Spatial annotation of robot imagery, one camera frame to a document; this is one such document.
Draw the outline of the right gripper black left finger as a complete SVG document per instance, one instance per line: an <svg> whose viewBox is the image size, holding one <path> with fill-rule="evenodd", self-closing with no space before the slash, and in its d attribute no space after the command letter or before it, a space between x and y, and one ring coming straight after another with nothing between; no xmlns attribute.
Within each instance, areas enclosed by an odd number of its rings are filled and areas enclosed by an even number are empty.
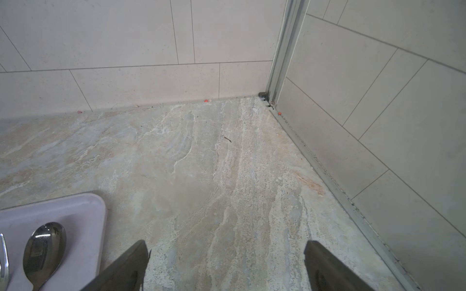
<svg viewBox="0 0 466 291"><path fill-rule="evenodd" d="M82 291L141 291L149 258L146 242L138 240Z"/></svg>

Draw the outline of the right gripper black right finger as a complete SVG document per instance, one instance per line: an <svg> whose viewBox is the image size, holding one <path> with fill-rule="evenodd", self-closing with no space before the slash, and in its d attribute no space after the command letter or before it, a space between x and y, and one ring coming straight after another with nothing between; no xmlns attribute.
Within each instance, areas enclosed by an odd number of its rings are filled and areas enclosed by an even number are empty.
<svg viewBox="0 0 466 291"><path fill-rule="evenodd" d="M304 255L312 291L374 290L320 242L308 241Z"/></svg>

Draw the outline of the black spoon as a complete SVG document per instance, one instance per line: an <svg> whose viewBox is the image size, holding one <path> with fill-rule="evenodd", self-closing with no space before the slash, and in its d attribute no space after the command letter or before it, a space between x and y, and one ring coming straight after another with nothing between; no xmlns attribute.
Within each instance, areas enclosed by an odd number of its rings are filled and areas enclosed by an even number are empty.
<svg viewBox="0 0 466 291"><path fill-rule="evenodd" d="M34 291L40 290L57 271L66 243L65 228L57 222L43 224L30 236L23 255L23 270Z"/></svg>

